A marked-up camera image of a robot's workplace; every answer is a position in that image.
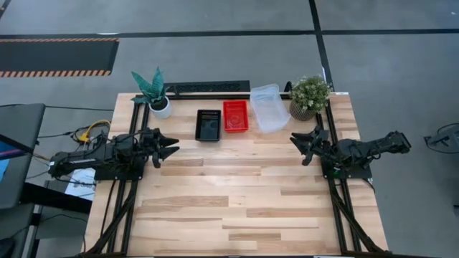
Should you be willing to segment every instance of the transparent bin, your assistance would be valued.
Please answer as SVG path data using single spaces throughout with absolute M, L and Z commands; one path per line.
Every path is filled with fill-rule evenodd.
M 257 118 L 258 126 L 264 133 L 280 130 L 290 120 L 290 114 L 280 98 L 278 85 L 272 84 L 252 89 L 250 105 Z

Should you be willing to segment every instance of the computer screen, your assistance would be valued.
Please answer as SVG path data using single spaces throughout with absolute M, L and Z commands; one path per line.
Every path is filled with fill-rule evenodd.
M 31 149 L 11 138 L 0 135 L 0 161 L 23 156 L 26 153 L 31 153 Z

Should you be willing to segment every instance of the wooden tabletop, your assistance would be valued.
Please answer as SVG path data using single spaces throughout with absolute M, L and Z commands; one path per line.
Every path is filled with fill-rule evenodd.
M 111 135 L 127 133 L 134 93 L 119 94 Z M 339 138 L 359 138 L 348 95 L 330 97 Z M 172 100 L 172 116 L 148 126 L 180 140 L 180 150 L 155 169 L 149 161 L 139 182 L 129 255 L 299 255 L 339 254 L 328 184 L 318 157 L 302 166 L 289 141 L 292 132 L 308 133 L 316 120 L 293 118 L 276 133 L 258 130 L 247 101 L 249 130 L 222 132 L 218 143 L 194 139 L 198 109 L 220 110 L 222 100 Z M 139 112 L 138 126 L 141 124 Z M 348 180 L 357 221 L 386 249 L 373 191 L 362 180 Z M 112 182 L 99 183 L 87 223 L 86 242 L 98 239 Z M 113 215 L 112 196 L 108 222 Z M 349 225 L 343 217 L 348 249 Z M 115 250 L 120 250 L 123 222 Z

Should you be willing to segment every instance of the small potted shrub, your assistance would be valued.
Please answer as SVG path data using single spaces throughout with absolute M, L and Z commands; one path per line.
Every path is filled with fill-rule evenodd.
M 136 80 L 138 87 L 143 94 L 142 97 L 135 97 L 132 99 L 135 103 L 147 104 L 155 117 L 164 119 L 171 115 L 171 103 L 166 97 L 166 88 L 164 87 L 164 80 L 159 67 L 156 68 L 156 73 L 153 76 L 153 82 L 145 81 L 142 76 L 132 72 L 132 76 Z
M 329 94 L 330 87 L 321 76 L 302 77 L 293 83 L 290 114 L 300 121 L 313 118 L 327 106 Z

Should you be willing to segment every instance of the red basket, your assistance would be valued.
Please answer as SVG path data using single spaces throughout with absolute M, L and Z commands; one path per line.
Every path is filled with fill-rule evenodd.
M 249 129 L 247 102 L 234 100 L 223 102 L 224 130 L 228 133 L 242 133 Z

